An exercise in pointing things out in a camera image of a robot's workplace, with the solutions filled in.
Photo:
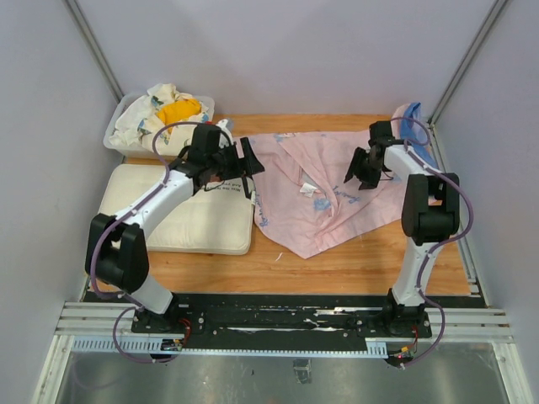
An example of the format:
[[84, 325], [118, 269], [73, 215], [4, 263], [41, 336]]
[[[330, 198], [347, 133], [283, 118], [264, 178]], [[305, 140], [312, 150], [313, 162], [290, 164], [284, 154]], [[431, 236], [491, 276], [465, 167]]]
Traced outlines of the blue pink snowflake pillowcase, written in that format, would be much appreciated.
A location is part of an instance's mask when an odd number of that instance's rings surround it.
[[250, 136], [264, 166], [253, 177], [253, 220], [273, 242], [310, 258], [401, 218], [405, 186], [398, 176], [372, 190], [344, 180], [367, 130]]

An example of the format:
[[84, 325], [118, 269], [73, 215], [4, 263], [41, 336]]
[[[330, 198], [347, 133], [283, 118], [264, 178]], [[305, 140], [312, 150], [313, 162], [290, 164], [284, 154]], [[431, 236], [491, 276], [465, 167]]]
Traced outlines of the cream bear print pillow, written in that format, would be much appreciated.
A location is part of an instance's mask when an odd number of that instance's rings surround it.
[[[164, 175], [157, 165], [121, 164], [111, 174], [99, 212], [113, 215], [139, 199]], [[208, 185], [174, 209], [147, 239], [156, 252], [244, 255], [251, 243], [253, 201], [241, 179]]]

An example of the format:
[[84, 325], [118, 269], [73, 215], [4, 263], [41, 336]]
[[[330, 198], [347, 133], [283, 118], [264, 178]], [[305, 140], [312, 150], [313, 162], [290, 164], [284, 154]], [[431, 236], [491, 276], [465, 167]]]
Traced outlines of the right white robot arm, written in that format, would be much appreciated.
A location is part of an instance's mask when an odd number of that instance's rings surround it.
[[425, 289], [439, 251], [460, 225], [459, 178], [423, 160], [409, 140], [396, 138], [390, 121], [369, 127], [368, 148], [355, 149], [345, 180], [357, 178], [360, 189], [375, 189], [384, 172], [406, 184], [401, 226], [407, 248], [398, 279], [376, 314], [356, 317], [361, 337], [428, 338], [432, 332]]

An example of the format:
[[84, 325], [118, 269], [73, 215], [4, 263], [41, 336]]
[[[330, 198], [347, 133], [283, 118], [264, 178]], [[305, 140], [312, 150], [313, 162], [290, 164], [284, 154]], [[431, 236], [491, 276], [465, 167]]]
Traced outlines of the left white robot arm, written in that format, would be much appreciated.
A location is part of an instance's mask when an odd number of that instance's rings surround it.
[[112, 299], [116, 294], [102, 291], [98, 283], [114, 286], [136, 309], [149, 314], [160, 332], [187, 327], [177, 297], [150, 273], [147, 238], [174, 209], [207, 190], [208, 183], [239, 178], [250, 198], [248, 181], [263, 171], [249, 139], [232, 140], [227, 120], [196, 124], [190, 144], [165, 162], [163, 176], [146, 193], [113, 215], [92, 219], [85, 270], [93, 292]]

